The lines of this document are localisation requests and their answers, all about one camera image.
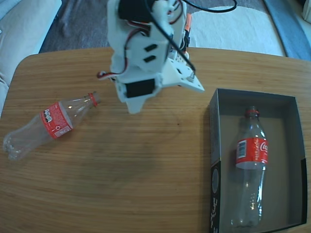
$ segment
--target white carpet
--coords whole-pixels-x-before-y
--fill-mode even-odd
[[[271,17],[264,12],[240,6],[223,14],[193,13],[190,47],[285,56]]]

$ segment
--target table surface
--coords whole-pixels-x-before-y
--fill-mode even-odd
[[[113,83],[96,79],[99,70],[109,70],[110,48],[22,61],[0,120],[0,141],[58,100],[96,90],[102,103],[75,131],[19,162],[0,152],[0,232],[207,233],[207,107],[218,87],[297,97],[310,181],[311,63],[228,50],[189,51],[205,93],[167,88],[137,115],[127,113]],[[311,225],[288,231],[310,232]]]

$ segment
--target plastic bottle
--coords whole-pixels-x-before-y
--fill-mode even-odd
[[[62,100],[36,115],[27,125],[8,133],[3,150],[10,160],[19,160],[40,145],[57,139],[75,128],[100,98],[96,92],[72,100]]]
[[[259,111],[251,106],[245,111],[245,129],[237,144],[236,174],[241,182],[237,207],[231,219],[233,232],[247,232],[262,218],[262,190],[268,164],[268,141],[259,121]]]

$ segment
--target cardboard box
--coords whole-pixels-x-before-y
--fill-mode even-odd
[[[235,177],[235,149],[239,124],[251,105],[260,111],[259,120],[269,141],[269,157],[262,219],[247,232],[275,232],[307,221],[307,168],[295,97],[217,89],[210,102],[210,233],[233,232],[230,221],[235,212],[236,190],[241,188]]]

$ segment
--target standing bottle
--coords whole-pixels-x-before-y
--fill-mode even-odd
[[[262,217],[262,186],[268,164],[268,141],[259,121],[259,111],[251,106],[245,111],[245,129],[237,144],[236,174],[240,174],[237,208],[231,227],[239,231],[255,227]]]
[[[27,125],[8,133],[3,140],[3,150],[8,152],[9,159],[19,160],[38,146],[71,131],[99,102],[96,92],[79,99],[59,101],[36,115]]]

